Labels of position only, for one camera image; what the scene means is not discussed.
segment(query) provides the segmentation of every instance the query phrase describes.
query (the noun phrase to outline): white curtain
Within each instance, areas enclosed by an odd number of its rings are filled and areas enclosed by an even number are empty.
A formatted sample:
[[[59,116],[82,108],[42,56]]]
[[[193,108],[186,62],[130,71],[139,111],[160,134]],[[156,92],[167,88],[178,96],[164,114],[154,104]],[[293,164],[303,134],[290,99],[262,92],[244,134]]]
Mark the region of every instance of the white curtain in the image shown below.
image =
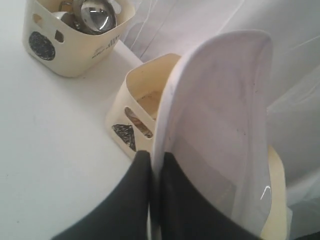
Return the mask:
[[[290,238],[320,231],[320,0],[132,1],[123,40],[144,62],[232,30],[271,35],[267,134],[285,168]]]

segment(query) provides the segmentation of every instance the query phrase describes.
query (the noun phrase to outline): white table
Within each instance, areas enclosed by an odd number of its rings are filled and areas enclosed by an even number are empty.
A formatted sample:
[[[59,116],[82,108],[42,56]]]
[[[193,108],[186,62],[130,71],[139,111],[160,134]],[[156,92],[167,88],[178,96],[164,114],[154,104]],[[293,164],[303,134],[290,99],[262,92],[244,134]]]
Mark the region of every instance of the white table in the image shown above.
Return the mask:
[[[48,240],[96,207],[127,171],[130,161],[104,121],[141,61],[119,42],[79,78],[60,77],[24,51],[24,1],[12,5],[16,18],[0,16],[8,23],[0,26],[0,239]]]

